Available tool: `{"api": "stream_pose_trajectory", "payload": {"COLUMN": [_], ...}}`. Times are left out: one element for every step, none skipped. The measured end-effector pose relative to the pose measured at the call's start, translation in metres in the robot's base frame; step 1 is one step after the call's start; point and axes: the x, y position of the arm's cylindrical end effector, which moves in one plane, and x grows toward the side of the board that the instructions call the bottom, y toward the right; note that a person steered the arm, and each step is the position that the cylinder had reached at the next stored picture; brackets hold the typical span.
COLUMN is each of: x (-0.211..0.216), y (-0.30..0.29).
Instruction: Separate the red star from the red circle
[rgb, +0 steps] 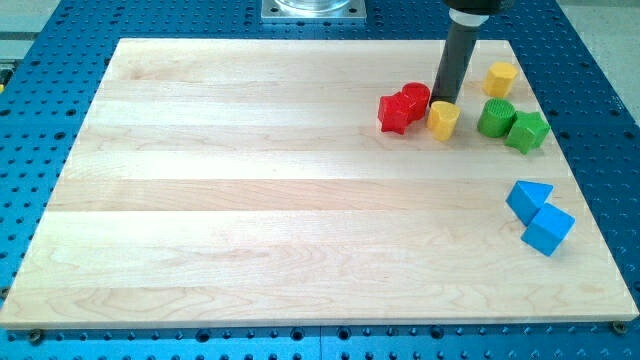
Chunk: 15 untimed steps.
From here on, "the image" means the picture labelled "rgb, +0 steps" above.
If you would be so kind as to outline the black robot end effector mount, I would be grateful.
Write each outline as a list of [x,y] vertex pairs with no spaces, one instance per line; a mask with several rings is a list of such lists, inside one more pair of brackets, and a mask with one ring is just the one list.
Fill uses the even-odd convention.
[[511,9],[515,0],[442,0],[451,9],[472,15],[495,15]]

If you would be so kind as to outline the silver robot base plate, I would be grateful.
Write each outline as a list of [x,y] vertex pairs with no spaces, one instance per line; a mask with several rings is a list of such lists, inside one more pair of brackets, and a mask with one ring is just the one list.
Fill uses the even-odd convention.
[[263,21],[364,20],[364,0],[262,0]]

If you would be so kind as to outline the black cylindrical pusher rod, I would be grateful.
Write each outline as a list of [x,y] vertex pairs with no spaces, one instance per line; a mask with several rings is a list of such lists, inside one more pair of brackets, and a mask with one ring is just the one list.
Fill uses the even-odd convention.
[[449,17],[451,25],[432,89],[431,102],[445,101],[455,104],[480,27],[489,19],[489,16],[451,8]]

